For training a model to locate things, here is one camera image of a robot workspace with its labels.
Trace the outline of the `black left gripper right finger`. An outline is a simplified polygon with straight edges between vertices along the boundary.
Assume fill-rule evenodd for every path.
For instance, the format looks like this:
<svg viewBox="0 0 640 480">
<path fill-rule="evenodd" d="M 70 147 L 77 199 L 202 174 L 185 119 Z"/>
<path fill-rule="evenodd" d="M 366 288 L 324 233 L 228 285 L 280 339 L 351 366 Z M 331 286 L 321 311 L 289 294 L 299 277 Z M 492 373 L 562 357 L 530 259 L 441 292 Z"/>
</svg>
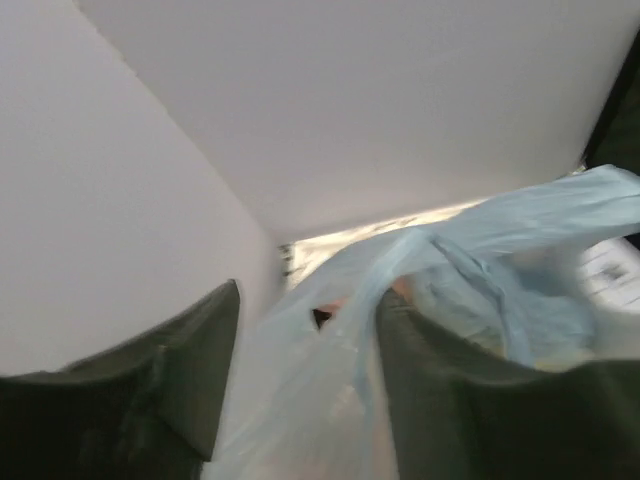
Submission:
<svg viewBox="0 0 640 480">
<path fill-rule="evenodd" d="M 394 291 L 375 313 L 403 479 L 635 479 L 639 364 L 560 373 L 491 354 Z"/>
</svg>

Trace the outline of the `translucent trash bag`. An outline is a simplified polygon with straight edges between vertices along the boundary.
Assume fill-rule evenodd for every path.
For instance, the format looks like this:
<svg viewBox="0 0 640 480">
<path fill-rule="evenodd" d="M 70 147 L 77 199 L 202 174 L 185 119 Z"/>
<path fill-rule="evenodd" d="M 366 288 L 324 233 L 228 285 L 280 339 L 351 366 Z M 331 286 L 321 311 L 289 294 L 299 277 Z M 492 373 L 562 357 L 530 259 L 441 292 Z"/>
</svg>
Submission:
<svg viewBox="0 0 640 480">
<path fill-rule="evenodd" d="M 567 176 L 336 253 L 244 339 L 205 477 L 403 479 L 375 323 L 388 291 L 527 368 L 639 364 L 638 315 L 597 303 L 581 275 L 611 178 Z"/>
</svg>

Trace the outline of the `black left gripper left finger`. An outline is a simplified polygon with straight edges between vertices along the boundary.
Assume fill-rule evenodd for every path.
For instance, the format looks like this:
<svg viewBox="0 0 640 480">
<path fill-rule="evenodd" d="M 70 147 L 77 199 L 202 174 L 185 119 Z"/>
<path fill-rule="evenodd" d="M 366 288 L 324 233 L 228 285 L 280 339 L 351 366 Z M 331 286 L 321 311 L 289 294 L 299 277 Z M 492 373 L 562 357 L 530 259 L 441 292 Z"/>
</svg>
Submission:
<svg viewBox="0 0 640 480">
<path fill-rule="evenodd" d="M 1 380 L 5 479 L 197 479 L 238 330 L 228 281 L 162 324 L 54 372 Z"/>
</svg>

